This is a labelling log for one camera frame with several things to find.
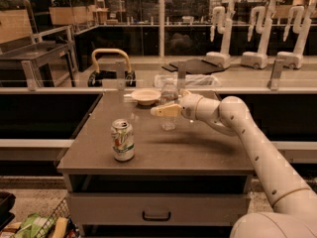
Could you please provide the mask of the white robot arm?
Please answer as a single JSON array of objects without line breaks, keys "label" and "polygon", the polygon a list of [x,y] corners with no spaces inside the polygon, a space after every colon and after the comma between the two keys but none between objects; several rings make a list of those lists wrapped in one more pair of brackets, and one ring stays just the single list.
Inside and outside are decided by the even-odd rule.
[{"label": "white robot arm", "polygon": [[317,238],[316,192],[258,127],[242,99],[211,99],[183,90],[177,103],[157,106],[151,114],[199,120],[241,140],[272,211],[244,215],[230,238]]}]

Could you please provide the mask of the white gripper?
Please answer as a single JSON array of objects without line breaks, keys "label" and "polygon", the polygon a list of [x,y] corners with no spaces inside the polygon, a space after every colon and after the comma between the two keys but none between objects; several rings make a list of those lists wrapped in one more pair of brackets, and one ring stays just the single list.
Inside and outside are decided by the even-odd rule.
[{"label": "white gripper", "polygon": [[179,102],[180,105],[171,103],[156,106],[151,109],[151,114],[157,117],[177,117],[181,114],[186,119],[195,120],[196,109],[203,96],[191,94],[187,89],[180,89],[179,94],[182,97]]}]

